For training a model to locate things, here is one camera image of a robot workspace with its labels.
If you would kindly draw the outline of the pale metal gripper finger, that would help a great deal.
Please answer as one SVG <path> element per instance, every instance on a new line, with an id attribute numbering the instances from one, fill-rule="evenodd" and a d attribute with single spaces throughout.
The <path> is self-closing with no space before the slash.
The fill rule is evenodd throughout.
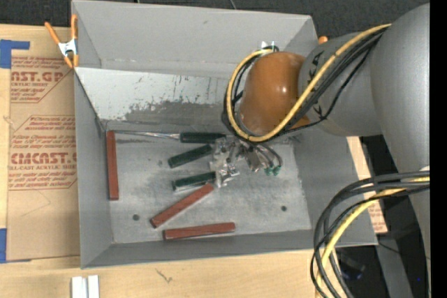
<path id="1" fill-rule="evenodd" d="M 227 164 L 227 159 L 230 156 L 229 147 L 228 140 L 225 138 L 219 138 L 215 141 L 212 150 L 212 158 L 209 162 L 210 168 L 222 168 Z"/>
<path id="2" fill-rule="evenodd" d="M 234 178 L 240 175 L 240 171 L 233 164 L 223 164 L 215 172 L 216 178 L 214 180 L 214 185 L 217 188 L 226 186 L 228 182 L 232 181 Z"/>

